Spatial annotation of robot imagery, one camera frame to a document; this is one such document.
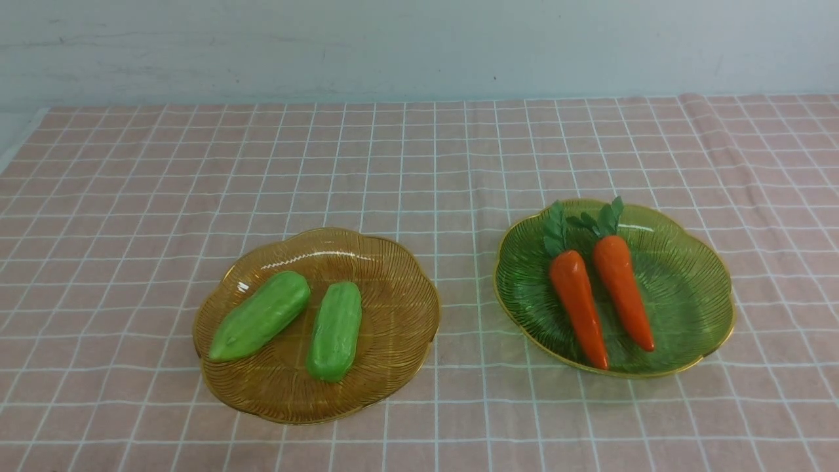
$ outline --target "gold plate rim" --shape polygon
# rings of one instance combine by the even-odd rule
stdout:
[[[584,203],[584,204],[592,204],[592,205],[600,205],[600,206],[608,203],[608,202],[604,202],[602,200],[597,200],[595,198],[569,198],[569,199],[566,199],[566,200],[561,200],[561,202],[565,205],[568,205],[570,203]],[[634,374],[634,373],[628,373],[628,372],[616,372],[616,371],[613,371],[613,370],[601,370],[601,369],[598,369],[596,367],[591,367],[590,365],[580,364],[580,363],[575,362],[571,359],[567,359],[567,358],[555,353],[554,351],[548,349],[542,343],[537,341],[536,338],[534,338],[530,333],[528,333],[528,331],[526,329],[524,329],[524,327],[518,321],[516,321],[516,318],[507,309],[507,305],[504,304],[504,300],[501,298],[501,295],[498,293],[498,267],[501,265],[501,248],[504,246],[504,243],[507,242],[507,237],[510,235],[510,233],[514,229],[516,229],[516,227],[518,227],[521,223],[524,223],[525,221],[528,221],[530,219],[539,218],[540,216],[542,216],[545,212],[547,212],[550,209],[550,205],[548,207],[543,208],[541,211],[537,212],[536,214],[533,214],[533,215],[530,215],[528,217],[519,219],[516,223],[514,223],[509,228],[507,228],[507,231],[504,232],[504,235],[501,237],[501,243],[498,245],[498,252],[495,255],[495,269],[492,272],[492,289],[495,291],[495,298],[498,301],[498,304],[501,305],[501,308],[504,311],[504,313],[506,313],[507,316],[511,320],[513,320],[513,323],[515,323],[515,325],[519,328],[519,330],[521,330],[521,332],[524,333],[524,336],[526,336],[533,344],[536,344],[536,346],[538,346],[540,349],[545,351],[548,355],[550,355],[551,357],[559,360],[563,364],[567,364],[571,367],[575,367],[579,370],[584,370],[586,372],[591,372],[593,374],[606,375],[606,376],[611,376],[611,377],[618,377],[618,378],[622,378],[622,379],[655,379],[655,378],[660,378],[660,377],[666,377],[668,375],[679,374],[680,372],[684,372],[684,371],[690,369],[691,367],[693,367],[694,365],[699,364],[703,359],[707,358],[709,355],[714,354],[720,347],[722,347],[723,344],[726,343],[726,341],[728,341],[728,339],[734,333],[734,327],[737,324],[737,305],[734,302],[731,271],[728,269],[728,265],[726,264],[726,261],[722,257],[720,257],[720,255],[712,247],[710,247],[708,244],[706,244],[704,241],[697,238],[693,234],[688,233],[688,231],[682,225],[680,225],[678,222],[676,222],[670,216],[668,216],[668,215],[666,215],[666,214],[664,214],[664,213],[662,213],[662,212],[660,212],[660,211],[658,211],[654,208],[645,207],[643,205],[636,205],[636,204],[633,204],[633,203],[627,203],[625,206],[626,207],[635,207],[635,208],[639,208],[639,209],[642,209],[642,210],[645,210],[645,211],[651,211],[651,212],[658,213],[659,215],[663,216],[667,221],[669,221],[671,224],[673,224],[675,227],[677,227],[682,233],[684,233],[687,238],[693,239],[696,243],[701,244],[702,246],[705,246],[708,250],[711,251],[712,254],[714,254],[714,257],[716,257],[717,260],[719,260],[720,263],[722,264],[722,268],[725,270],[726,275],[727,275],[727,279],[728,279],[728,301],[731,303],[732,316],[731,316],[731,322],[728,325],[728,330],[726,332],[726,335],[723,336],[721,338],[721,340],[716,345],[714,345],[710,350],[708,350],[708,352],[699,355],[698,357],[696,357],[696,359],[693,359],[692,361],[690,361],[690,362],[688,362],[688,363],[686,363],[686,364],[684,364],[680,367],[677,367],[675,369],[663,370],[661,372],[654,372],[654,373]]]
[[[364,410],[365,408],[368,408],[369,406],[376,405],[376,404],[377,404],[377,403],[379,403],[380,401],[383,401],[383,400],[385,400],[386,398],[388,398],[388,397],[392,396],[392,395],[393,395],[394,393],[396,393],[397,391],[402,390],[402,388],[403,388],[403,387],[405,387],[405,386],[406,386],[406,385],[407,385],[407,384],[408,384],[411,380],[413,380],[413,379],[416,377],[416,375],[420,372],[420,370],[422,370],[423,366],[425,365],[425,361],[428,359],[428,356],[429,356],[429,354],[430,354],[430,352],[431,352],[431,348],[432,348],[432,346],[434,345],[434,340],[435,340],[435,338],[437,337],[437,334],[438,334],[438,333],[439,333],[439,331],[440,331],[440,323],[441,323],[441,320],[442,320],[442,313],[443,313],[443,303],[442,303],[442,300],[440,299],[440,292],[437,290],[437,285],[434,283],[434,281],[433,281],[433,280],[431,280],[431,278],[430,278],[430,277],[429,277],[429,276],[425,273],[425,271],[424,271],[424,270],[423,270],[423,268],[422,268],[422,265],[421,265],[421,264],[420,264],[420,262],[417,260],[417,258],[416,258],[416,256],[414,255],[414,253],[412,253],[410,250],[408,250],[408,248],[406,248],[406,247],[405,247],[403,244],[401,244],[400,242],[395,241],[395,240],[393,240],[393,239],[384,238],[383,236],[377,236],[377,235],[373,235],[373,234],[364,234],[364,233],[360,233],[360,232],[358,232],[358,231],[355,231],[355,230],[352,230],[352,229],[349,229],[349,228],[339,228],[339,227],[323,227],[323,228],[313,228],[313,229],[309,229],[309,230],[306,230],[306,231],[303,231],[303,232],[297,233],[297,234],[295,234],[294,236],[292,236],[292,237],[290,237],[290,238],[288,238],[288,239],[283,239],[283,240],[280,240],[280,241],[274,241],[274,242],[272,242],[272,243],[263,244],[263,245],[261,245],[261,246],[258,246],[257,248],[254,248],[254,249],[249,250],[247,253],[243,254],[243,255],[242,255],[242,256],[240,256],[238,259],[236,259],[236,261],[235,261],[235,262],[233,262],[233,264],[230,266],[230,268],[229,268],[229,269],[227,269],[227,272],[225,272],[224,276],[223,276],[223,277],[219,280],[219,282],[218,282],[218,283],[217,283],[217,284],[213,287],[213,289],[210,291],[210,294],[209,294],[209,295],[207,295],[207,297],[204,299],[204,301],[203,301],[203,302],[201,303],[201,305],[198,307],[198,309],[196,310],[196,313],[201,312],[201,310],[202,310],[202,309],[204,308],[204,306],[205,306],[205,305],[206,305],[206,304],[210,301],[210,299],[213,297],[213,295],[216,293],[216,291],[218,291],[218,289],[219,289],[221,286],[223,286],[223,285],[224,285],[224,282],[227,280],[227,277],[229,277],[229,276],[230,276],[230,274],[233,272],[233,270],[234,270],[234,269],[236,269],[237,265],[241,264],[241,263],[242,263],[242,261],[243,261],[243,260],[245,260],[245,259],[246,259],[248,256],[250,256],[251,254],[254,254],[254,253],[258,252],[258,251],[268,250],[268,249],[270,249],[270,248],[274,248],[274,247],[277,247],[277,246],[282,246],[282,245],[284,245],[284,244],[287,244],[287,243],[288,243],[288,242],[290,242],[291,240],[296,239],[296,238],[299,238],[299,237],[304,236],[304,235],[312,235],[313,233],[320,233],[320,232],[334,232],[334,231],[340,231],[340,232],[350,233],[350,234],[356,235],[356,236],[358,236],[358,237],[360,237],[360,238],[363,238],[363,239],[379,239],[379,240],[382,240],[382,241],[386,241],[386,242],[387,242],[387,243],[389,243],[389,244],[393,244],[395,247],[397,247],[398,249],[400,249],[400,250],[404,251],[404,252],[405,252],[408,256],[410,256],[411,261],[412,261],[412,262],[413,262],[413,264],[416,266],[416,268],[417,268],[417,270],[418,270],[419,274],[421,275],[422,279],[424,279],[424,280],[428,283],[428,285],[431,287],[431,290],[432,290],[432,292],[434,293],[434,297],[435,297],[435,299],[436,299],[436,301],[437,301],[437,303],[436,303],[436,310],[435,310],[435,317],[434,317],[434,325],[435,325],[435,329],[434,329],[434,332],[431,334],[431,337],[430,337],[430,339],[429,339],[428,343],[427,343],[427,344],[426,344],[426,346],[425,346],[425,352],[424,352],[424,353],[422,354],[422,356],[421,356],[421,360],[422,360],[422,362],[418,362],[418,363],[417,363],[417,368],[416,368],[416,370],[414,370],[414,372],[412,372],[412,373],[411,373],[411,375],[407,375],[407,376],[406,376],[406,378],[405,378],[405,380],[404,380],[404,382],[400,383],[399,385],[397,385],[396,387],[394,387],[393,389],[391,389],[388,393],[386,393],[386,394],[385,394],[385,395],[383,395],[381,398],[378,398],[378,399],[377,399],[377,400],[375,400],[375,401],[369,401],[369,402],[361,403],[361,404],[359,404],[357,407],[352,408],[351,410],[348,410],[348,411],[346,411],[346,412],[343,412],[343,413],[341,413],[341,414],[339,414],[339,415],[330,416],[330,417],[325,417],[325,418],[321,418],[321,419],[317,419],[317,420],[311,420],[311,421],[290,421],[290,420],[282,420],[282,419],[280,419],[280,418],[271,417],[271,416],[268,416],[268,415],[262,415],[262,414],[257,414],[257,413],[249,412],[249,411],[247,411],[247,410],[245,410],[245,409],[243,409],[243,408],[241,408],[241,407],[238,407],[238,406],[234,406],[234,405],[232,405],[229,401],[227,401],[227,400],[224,398],[224,396],[219,395],[219,393],[218,393],[218,391],[215,389],[215,387],[214,387],[214,386],[213,386],[213,385],[212,385],[212,384],[211,384],[211,383],[207,380],[207,376],[206,376],[205,368],[206,368],[206,364],[207,364],[207,362],[208,362],[208,361],[207,361],[207,360],[206,360],[203,356],[201,356],[201,351],[198,349],[198,345],[197,345],[197,343],[196,343],[196,338],[197,338],[197,337],[196,337],[196,330],[197,330],[197,328],[198,328],[198,317],[197,317],[197,316],[195,316],[195,320],[193,320],[193,322],[192,322],[192,344],[193,344],[193,348],[195,349],[195,353],[198,355],[198,359],[199,359],[199,361],[200,361],[200,368],[201,368],[201,380],[204,382],[204,385],[207,387],[207,390],[209,390],[209,391],[210,391],[210,393],[212,393],[212,395],[213,395],[213,396],[214,396],[214,397],[215,397],[218,401],[220,401],[222,404],[224,404],[224,405],[226,405],[226,406],[229,406],[230,408],[232,408],[232,409],[234,409],[234,410],[237,410],[237,411],[239,411],[239,412],[242,412],[242,413],[245,413],[245,414],[248,414],[248,415],[252,415],[252,416],[255,416],[255,417],[259,417],[259,418],[262,418],[262,419],[264,419],[264,420],[267,420],[267,421],[270,421],[270,422],[274,422],[274,423],[278,423],[278,424],[285,424],[285,425],[291,425],[291,426],[295,426],[295,425],[304,426],[304,425],[316,425],[316,424],[323,424],[323,423],[328,423],[328,422],[337,421],[337,420],[342,419],[342,418],[345,418],[345,417],[349,417],[349,416],[351,416],[351,415],[353,415],[353,414],[355,414],[355,413],[358,413],[358,412],[359,412],[359,411],[361,411],[361,410]]]

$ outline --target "white wall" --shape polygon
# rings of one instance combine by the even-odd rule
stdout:
[[[837,0],[7,0],[0,108],[839,91]]]

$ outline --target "tablecloth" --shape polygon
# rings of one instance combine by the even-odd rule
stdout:
[[[834,470],[837,102],[51,109],[0,175],[0,464]],[[667,213],[731,269],[735,332],[685,373],[582,374],[526,341],[495,299],[512,223],[616,193]],[[241,254],[321,226],[417,255],[443,303],[435,346],[405,388],[338,422],[237,413],[201,382],[195,311]]]

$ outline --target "cucumber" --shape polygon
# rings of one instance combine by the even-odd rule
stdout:
[[[210,346],[209,359],[227,362],[255,354],[294,321],[309,303],[311,289],[302,275],[273,275],[224,318]]]
[[[317,380],[339,382],[356,358],[362,324],[362,293],[352,282],[326,289],[315,318],[306,369]]]

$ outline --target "green glass plate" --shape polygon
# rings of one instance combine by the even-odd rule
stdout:
[[[597,200],[563,201],[566,216],[597,216]],[[571,321],[548,278],[550,257],[543,245],[547,208],[513,225],[501,242],[493,279],[504,311],[542,349],[567,364],[606,375],[649,378],[697,364],[726,342],[736,313],[732,282],[720,257],[678,223],[646,207],[626,205],[618,233],[633,252],[635,279],[655,336],[646,353],[623,330],[613,304],[591,265],[596,242],[591,232],[568,229],[568,244],[586,259],[609,370],[589,365]]]

